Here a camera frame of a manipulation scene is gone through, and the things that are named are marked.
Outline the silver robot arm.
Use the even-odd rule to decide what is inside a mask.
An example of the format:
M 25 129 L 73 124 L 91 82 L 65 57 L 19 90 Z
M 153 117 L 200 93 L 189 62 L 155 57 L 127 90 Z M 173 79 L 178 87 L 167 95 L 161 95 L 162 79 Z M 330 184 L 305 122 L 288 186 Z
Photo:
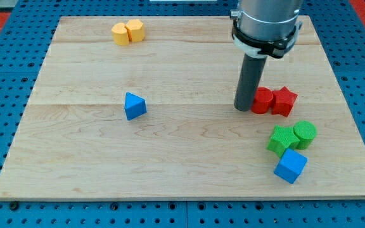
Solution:
M 255 59 L 282 58 L 295 44 L 302 0 L 239 0 L 230 12 L 234 44 Z

